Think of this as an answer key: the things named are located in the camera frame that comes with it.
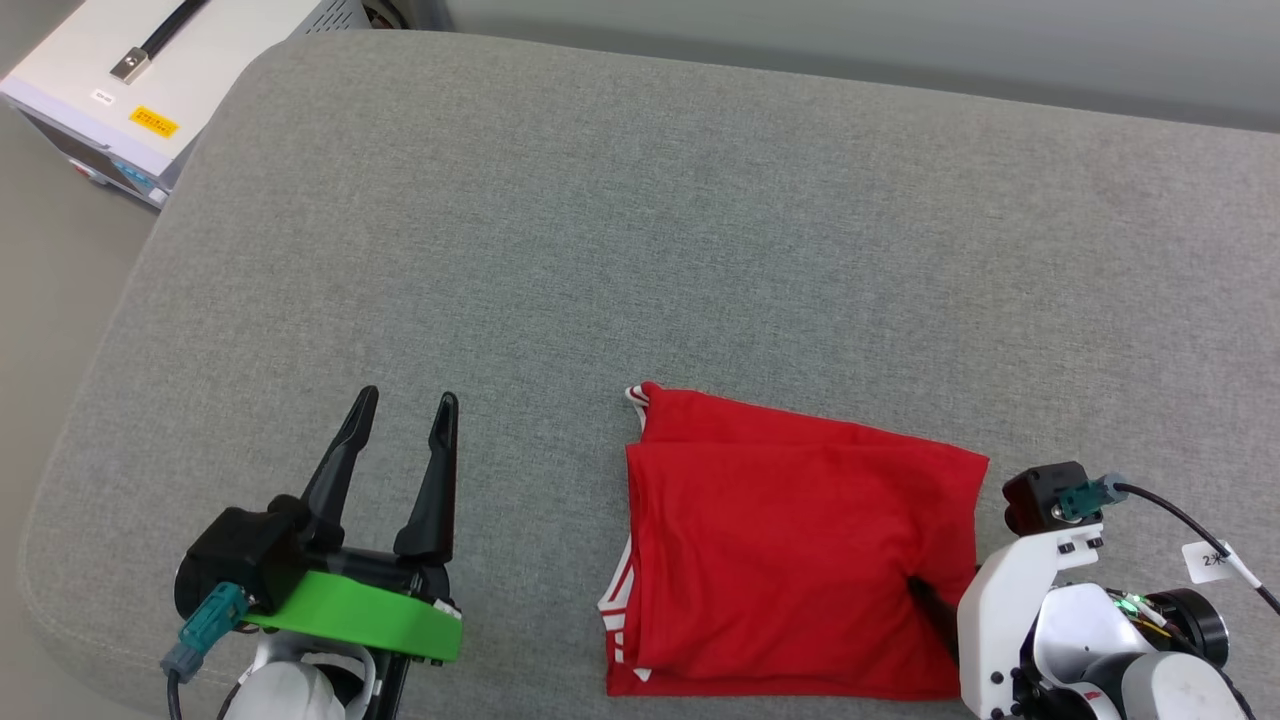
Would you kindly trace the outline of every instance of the folded red shirt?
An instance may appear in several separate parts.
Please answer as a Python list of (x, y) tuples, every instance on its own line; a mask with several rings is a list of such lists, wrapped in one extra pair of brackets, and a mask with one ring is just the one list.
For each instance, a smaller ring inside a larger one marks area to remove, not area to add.
[(986, 457), (654, 383), (628, 397), (609, 694), (959, 694), (906, 580), (960, 601)]

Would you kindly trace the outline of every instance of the yellow label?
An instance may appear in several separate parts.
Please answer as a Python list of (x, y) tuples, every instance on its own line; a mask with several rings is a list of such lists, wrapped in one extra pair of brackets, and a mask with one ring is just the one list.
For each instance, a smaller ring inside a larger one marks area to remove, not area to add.
[(170, 120), (160, 113), (147, 110), (142, 105), (138, 105), (138, 109), (129, 115), (129, 119), (159, 135), (160, 137), (173, 137), (173, 133), (178, 132), (178, 123)]

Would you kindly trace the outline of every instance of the gray fabric surface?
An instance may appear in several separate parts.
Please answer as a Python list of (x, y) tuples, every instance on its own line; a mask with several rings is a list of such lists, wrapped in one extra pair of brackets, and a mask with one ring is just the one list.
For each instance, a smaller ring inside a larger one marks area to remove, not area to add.
[[(142, 254), (27, 532), (36, 626), (159, 712), (174, 568), (227, 505), (300, 492), (383, 402), (348, 542), (389, 548), (440, 392), (462, 402), (461, 662), (404, 717), (965, 717), (956, 703), (626, 700), (594, 603), (626, 537), (641, 379), (989, 455), (1079, 459), (1181, 502), (1280, 585), (1280, 137), (426, 33), (255, 63)], [(1139, 501), (1078, 577), (1188, 584)], [(1280, 620), (1204, 592), (1280, 714)], [(184, 689), (211, 717), (251, 659)]]

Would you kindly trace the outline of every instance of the white electronic device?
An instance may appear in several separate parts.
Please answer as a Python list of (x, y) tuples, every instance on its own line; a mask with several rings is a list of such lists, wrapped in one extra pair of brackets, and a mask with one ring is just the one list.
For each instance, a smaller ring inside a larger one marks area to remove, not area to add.
[(255, 58), (296, 35), (369, 27), (360, 0), (84, 0), (0, 96), (82, 174), (161, 208)]

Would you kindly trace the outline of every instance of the cloth fold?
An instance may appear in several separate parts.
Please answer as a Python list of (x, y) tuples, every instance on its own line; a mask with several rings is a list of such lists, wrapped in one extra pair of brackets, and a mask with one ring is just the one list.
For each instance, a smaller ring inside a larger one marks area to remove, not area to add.
[(959, 602), (986, 457), (654, 383), (627, 397), (643, 434), (599, 602), (609, 694), (959, 694), (908, 578)]

